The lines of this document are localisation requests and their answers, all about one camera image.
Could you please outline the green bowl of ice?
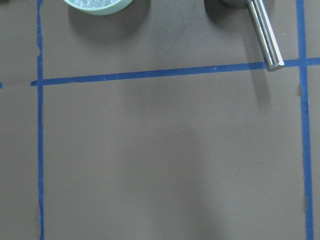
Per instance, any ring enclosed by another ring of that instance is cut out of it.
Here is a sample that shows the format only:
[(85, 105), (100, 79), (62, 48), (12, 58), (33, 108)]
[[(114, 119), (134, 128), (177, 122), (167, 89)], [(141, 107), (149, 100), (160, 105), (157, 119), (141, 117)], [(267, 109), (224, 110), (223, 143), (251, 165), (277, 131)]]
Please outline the green bowl of ice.
[(69, 6), (95, 16), (115, 14), (128, 7), (132, 0), (65, 0)]

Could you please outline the metal ice scoop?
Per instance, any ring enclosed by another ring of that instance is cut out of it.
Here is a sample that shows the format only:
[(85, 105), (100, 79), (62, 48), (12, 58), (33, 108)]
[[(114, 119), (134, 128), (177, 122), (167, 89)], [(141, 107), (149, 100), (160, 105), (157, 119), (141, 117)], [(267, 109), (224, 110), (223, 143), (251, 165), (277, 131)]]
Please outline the metal ice scoop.
[(223, 0), (222, 3), (231, 8), (248, 10), (267, 71), (274, 72), (283, 68), (285, 63), (264, 2), (262, 0)]

